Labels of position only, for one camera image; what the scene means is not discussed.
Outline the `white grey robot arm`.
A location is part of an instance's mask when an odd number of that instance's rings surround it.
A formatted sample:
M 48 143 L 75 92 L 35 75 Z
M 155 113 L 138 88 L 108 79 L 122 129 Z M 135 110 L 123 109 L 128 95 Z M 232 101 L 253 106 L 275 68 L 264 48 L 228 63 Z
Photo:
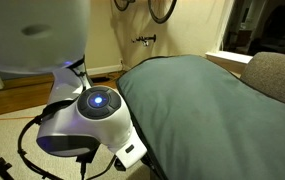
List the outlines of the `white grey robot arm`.
M 85 68 L 90 0 L 0 0 L 0 72 L 54 75 L 37 143 L 72 157 L 105 145 L 116 157 L 145 154 L 121 95 L 93 86 Z

